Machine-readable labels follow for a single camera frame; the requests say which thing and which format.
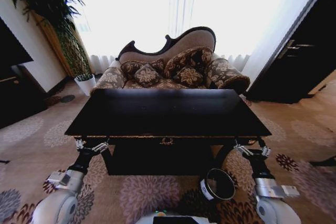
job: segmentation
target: white wall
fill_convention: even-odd
[[[250,77],[251,84],[256,80],[307,2],[308,0],[283,0],[279,5],[277,14],[242,71],[242,74]]]
[[[31,17],[27,22],[27,17],[22,15],[22,9],[23,4],[20,2],[15,9],[12,0],[0,0],[1,19],[34,60],[25,63],[25,67],[48,92],[67,75],[48,41],[36,26],[35,20]]]

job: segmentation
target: floral carpet pattern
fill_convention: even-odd
[[[74,82],[57,95],[68,94],[76,98],[0,129],[0,159],[10,161],[0,163],[0,223],[31,223],[39,202],[56,190],[46,178],[76,160],[75,142],[64,131],[88,97]],[[278,184],[294,185],[300,192],[300,197],[285,201],[302,223],[336,223],[336,167],[309,163],[336,155],[336,81],[295,104],[242,99],[273,133],[265,138],[272,149],[268,168]],[[212,146],[214,155],[220,147]],[[156,210],[202,216],[218,224],[263,223],[255,211],[248,161],[232,151],[223,169],[233,179],[236,194],[214,204],[199,190],[197,176],[108,176],[102,157],[95,156],[71,223],[132,224]]]

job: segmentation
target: upholstered sofa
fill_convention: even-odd
[[[210,28],[195,27],[176,39],[166,35],[166,40],[165,46],[156,53],[146,53],[136,49],[134,41],[128,43],[101,76],[96,87],[91,90],[91,94],[98,89],[144,87],[152,89],[234,89],[241,94],[248,88],[249,78],[232,67],[226,59],[213,53],[216,37]],[[139,72],[145,73],[141,70],[144,65],[150,68],[148,71],[153,76],[159,76],[154,81],[147,82],[146,85],[139,81],[141,77],[137,78]],[[185,73],[189,74],[188,77],[191,76],[191,79],[183,79]],[[190,85],[191,83],[188,82],[196,79],[196,85],[195,83]]]

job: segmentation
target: white curtain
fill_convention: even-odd
[[[84,0],[76,6],[77,28],[96,72],[103,72],[130,41],[156,52],[195,26],[208,26],[217,38],[218,55],[242,70],[265,30],[272,26],[281,0]]]

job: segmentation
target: dark wooden door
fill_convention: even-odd
[[[298,102],[336,68],[335,45],[336,0],[317,0],[247,97]]]

